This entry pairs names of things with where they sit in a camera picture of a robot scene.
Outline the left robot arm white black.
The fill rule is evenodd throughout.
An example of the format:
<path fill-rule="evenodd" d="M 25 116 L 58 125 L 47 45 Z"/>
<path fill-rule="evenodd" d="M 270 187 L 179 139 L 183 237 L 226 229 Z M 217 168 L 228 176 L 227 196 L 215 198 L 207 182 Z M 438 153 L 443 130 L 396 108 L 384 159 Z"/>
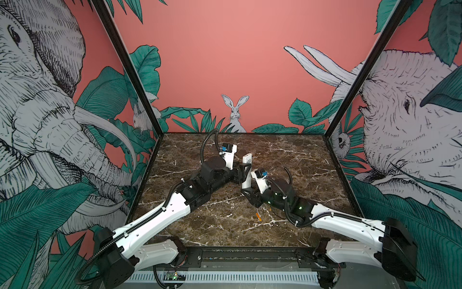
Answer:
<path fill-rule="evenodd" d="M 157 264 L 179 266 L 186 257 L 186 247 L 178 238 L 149 244 L 148 241 L 175 221 L 207 203 L 211 195 L 229 182 L 250 188 L 251 154 L 242 163 L 228 168 L 222 157 L 205 161 L 187 180 L 169 191 L 166 200 L 137 220 L 114 231 L 103 229 L 96 235 L 95 253 L 78 271 L 77 285 L 101 282 L 114 289 L 135 272 Z"/>

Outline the white remote control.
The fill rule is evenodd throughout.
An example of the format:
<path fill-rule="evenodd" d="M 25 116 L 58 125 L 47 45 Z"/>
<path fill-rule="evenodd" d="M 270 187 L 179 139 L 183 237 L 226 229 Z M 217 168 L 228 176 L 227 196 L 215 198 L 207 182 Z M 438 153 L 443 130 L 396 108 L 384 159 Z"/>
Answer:
<path fill-rule="evenodd" d="M 251 187 L 251 163 L 252 154 L 248 153 L 243 156 L 243 170 L 244 170 L 244 181 L 241 184 L 242 189 L 249 189 Z"/>

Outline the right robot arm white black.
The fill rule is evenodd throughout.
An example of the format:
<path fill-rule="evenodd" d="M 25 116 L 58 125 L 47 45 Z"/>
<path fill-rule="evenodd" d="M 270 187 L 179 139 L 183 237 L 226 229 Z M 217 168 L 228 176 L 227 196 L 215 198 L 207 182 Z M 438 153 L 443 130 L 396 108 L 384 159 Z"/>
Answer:
<path fill-rule="evenodd" d="M 403 281 L 416 281 L 418 246 L 398 219 L 360 218 L 297 196 L 292 184 L 284 179 L 262 177 L 255 180 L 255 188 L 249 179 L 241 184 L 242 194 L 255 207 L 268 204 L 283 211 L 285 219 L 296 228 L 318 228 L 351 239 L 345 243 L 322 241 L 315 253 L 317 258 L 377 266 Z"/>

